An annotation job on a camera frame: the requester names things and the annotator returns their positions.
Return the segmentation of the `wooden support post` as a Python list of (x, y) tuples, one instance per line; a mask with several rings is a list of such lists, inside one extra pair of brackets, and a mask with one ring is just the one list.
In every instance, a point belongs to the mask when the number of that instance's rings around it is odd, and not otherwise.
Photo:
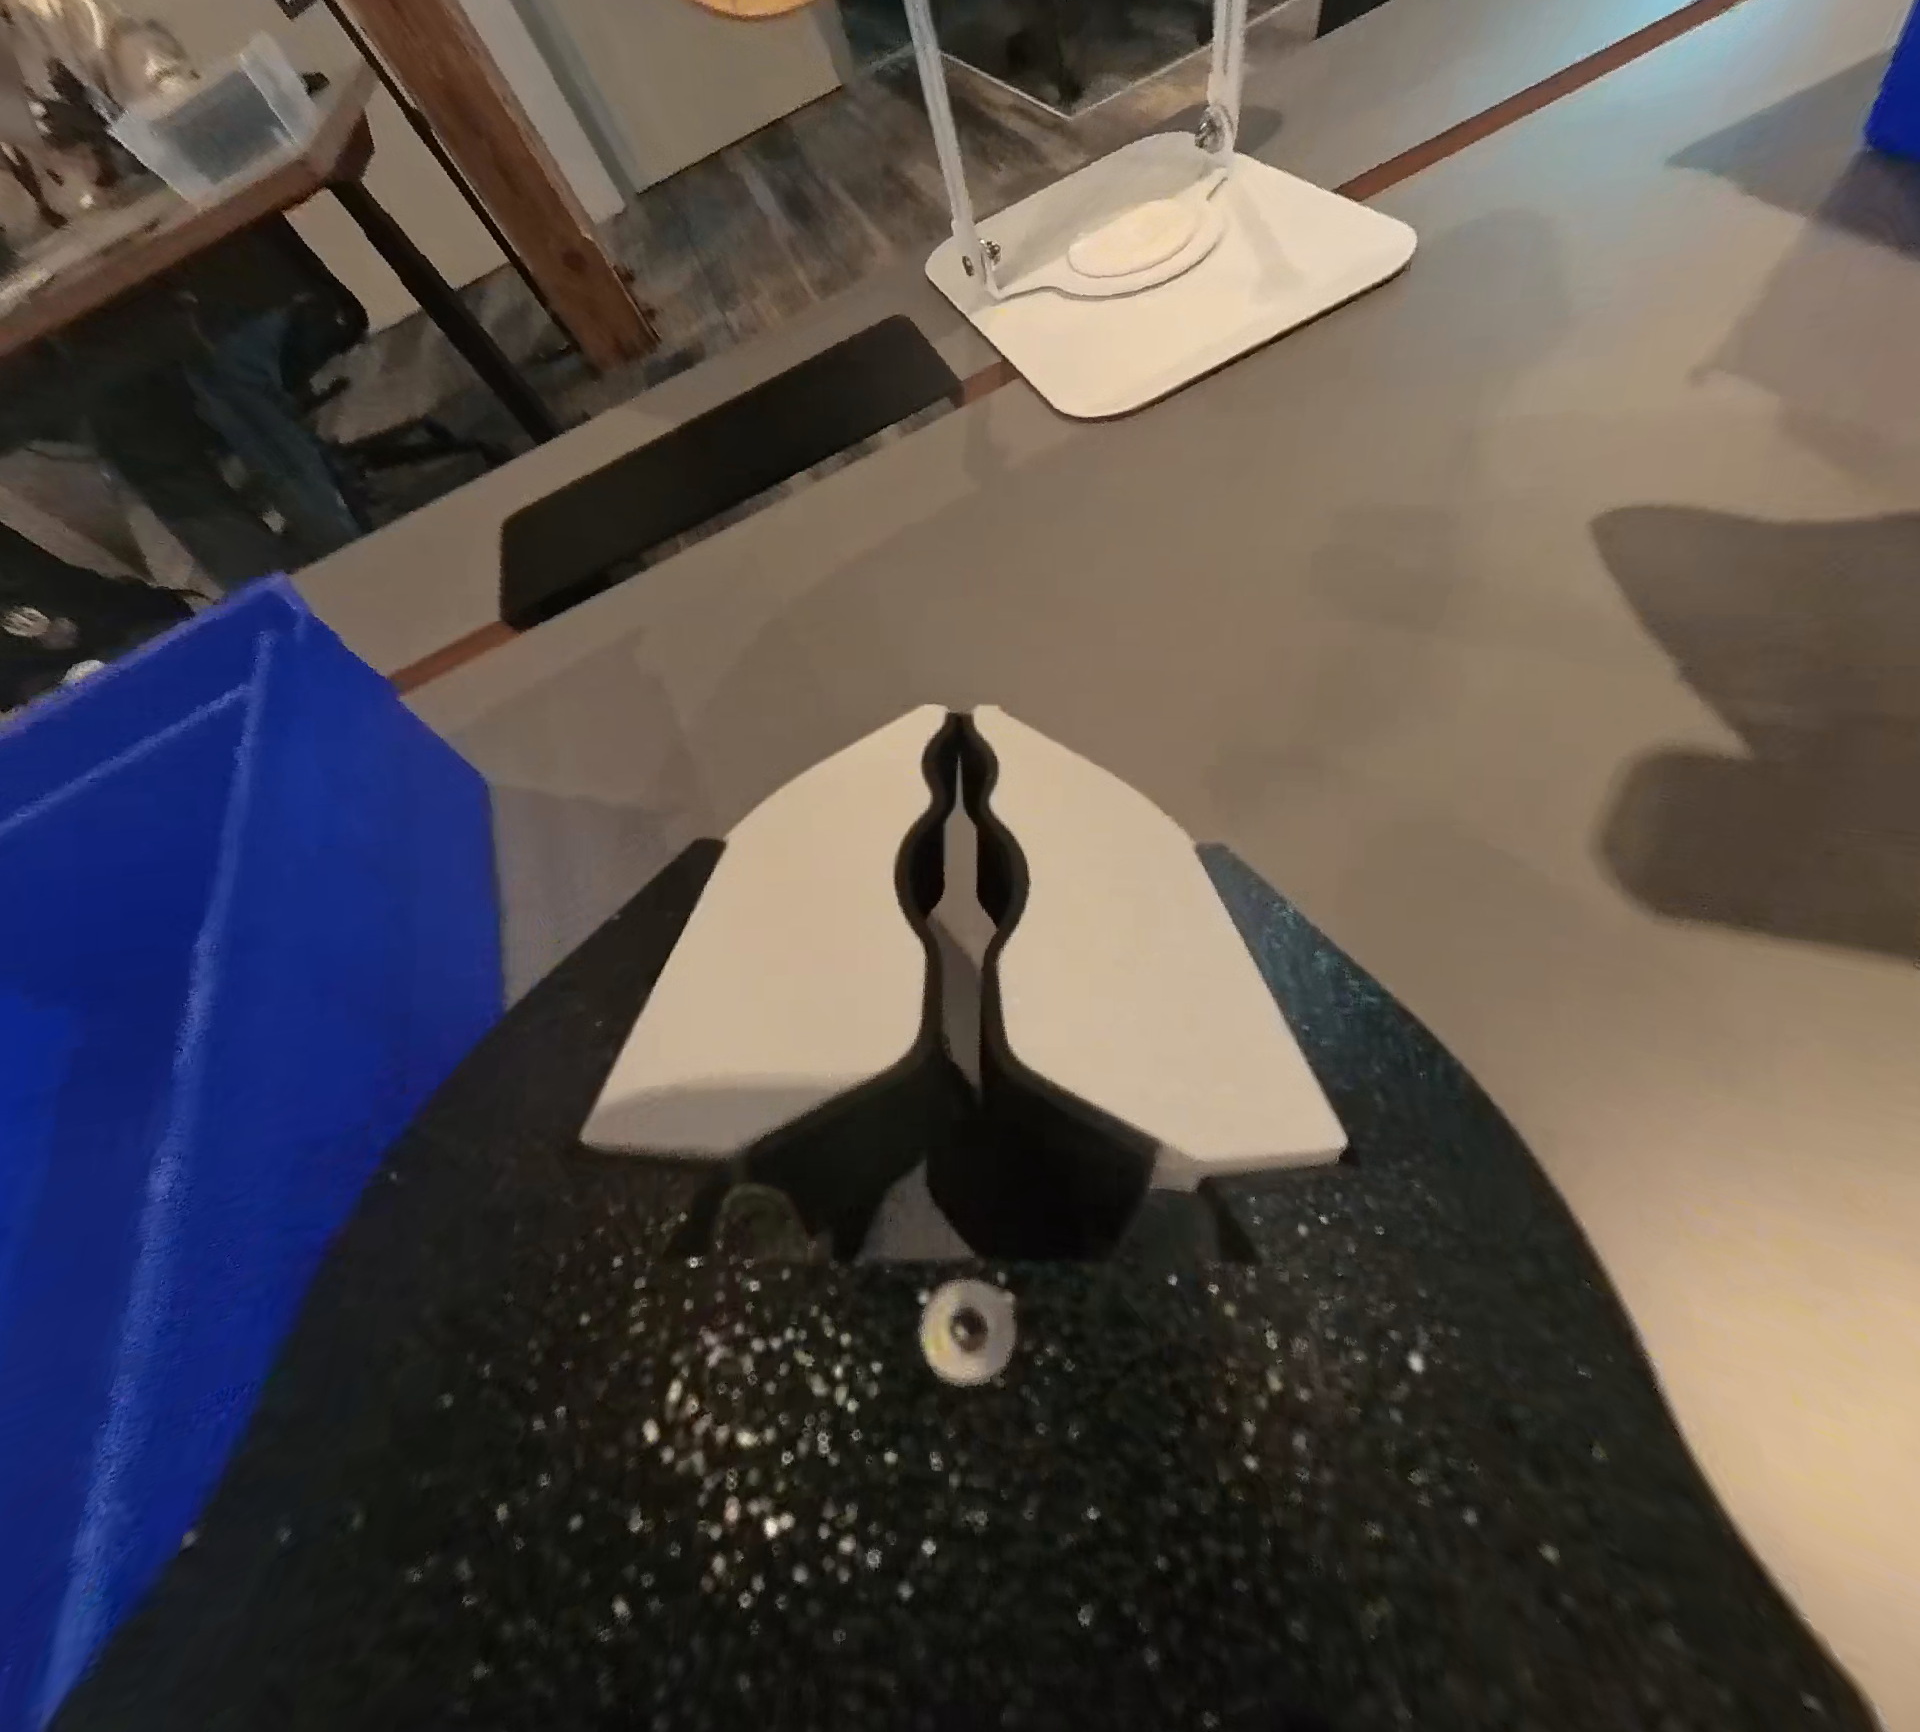
[(599, 371), (661, 343), (575, 186), (461, 0), (342, 0), (445, 143), (540, 303)]

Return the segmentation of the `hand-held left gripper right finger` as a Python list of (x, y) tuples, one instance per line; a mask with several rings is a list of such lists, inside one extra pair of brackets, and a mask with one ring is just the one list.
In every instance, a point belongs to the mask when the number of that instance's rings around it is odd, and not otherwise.
[(1003, 705), (969, 713), (979, 1089), (969, 1244), (1105, 1259), (1152, 1199), (1348, 1148), (1196, 840)]

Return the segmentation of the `white wooden document stand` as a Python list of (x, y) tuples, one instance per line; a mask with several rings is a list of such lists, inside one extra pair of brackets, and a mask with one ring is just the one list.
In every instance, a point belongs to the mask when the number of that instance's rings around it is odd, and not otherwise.
[[(690, 0), (732, 19), (816, 0)], [(1204, 109), (979, 215), (933, 0), (902, 0), (951, 234), (933, 288), (1056, 413), (1133, 416), (1405, 274), (1403, 219), (1311, 183), (1247, 142), (1250, 0), (1212, 0)]]

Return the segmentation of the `wooden office table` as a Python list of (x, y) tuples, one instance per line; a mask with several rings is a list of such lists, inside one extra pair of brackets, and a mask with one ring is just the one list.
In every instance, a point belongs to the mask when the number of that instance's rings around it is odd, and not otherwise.
[(529, 439), (544, 445), (561, 437), (565, 421), (544, 395), (373, 196), (367, 183), (374, 152), (368, 104), (379, 78), (376, 66), (358, 63), (351, 76), (312, 96), (308, 101), (320, 112), (316, 130), (281, 155), (218, 186), (210, 197), (192, 201), (168, 189), (150, 189), (126, 209), (91, 215), (57, 240), (43, 259), (6, 276), (4, 359), (160, 286), (237, 231), (288, 215), (328, 193)]

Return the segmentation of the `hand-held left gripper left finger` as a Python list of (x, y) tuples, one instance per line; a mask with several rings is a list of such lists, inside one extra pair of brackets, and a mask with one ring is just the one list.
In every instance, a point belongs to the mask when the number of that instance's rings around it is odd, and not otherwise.
[(724, 838), (584, 1119), (584, 1148), (701, 1167), (696, 1215), (780, 1194), (861, 1254), (971, 1100), (933, 916), (963, 718), (925, 703), (762, 799)]

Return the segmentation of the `black backpack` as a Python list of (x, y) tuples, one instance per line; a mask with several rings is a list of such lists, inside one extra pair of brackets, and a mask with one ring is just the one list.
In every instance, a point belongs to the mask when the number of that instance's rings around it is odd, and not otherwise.
[(197, 615), (167, 588), (108, 577), (2, 529), (2, 712), (17, 712)]

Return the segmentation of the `black rectangular pad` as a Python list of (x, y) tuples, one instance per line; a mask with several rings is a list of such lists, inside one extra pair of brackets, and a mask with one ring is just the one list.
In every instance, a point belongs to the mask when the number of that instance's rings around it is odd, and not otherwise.
[(657, 549), (960, 398), (939, 347), (889, 315), (516, 509), (498, 535), (498, 620), (529, 632), (562, 615)]

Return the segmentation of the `blue plastic bin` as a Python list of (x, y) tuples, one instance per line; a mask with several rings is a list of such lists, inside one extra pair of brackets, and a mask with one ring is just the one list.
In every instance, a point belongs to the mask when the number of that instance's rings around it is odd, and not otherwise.
[(1920, 80), (1920, 4), (1912, 8), (1893, 46), (1881, 88), (1866, 114), (1862, 136), (1866, 145), (1891, 160), (1918, 164), (1918, 80)]
[(181, 1549), (504, 1010), (489, 784), (281, 577), (4, 724), (2, 1723)]

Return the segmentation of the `clear plastic container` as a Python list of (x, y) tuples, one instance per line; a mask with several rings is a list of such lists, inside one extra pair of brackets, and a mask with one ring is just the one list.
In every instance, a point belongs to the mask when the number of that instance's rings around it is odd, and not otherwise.
[(278, 39), (256, 34), (183, 90), (150, 94), (108, 138), (177, 196), (201, 204), (312, 143), (323, 112)]

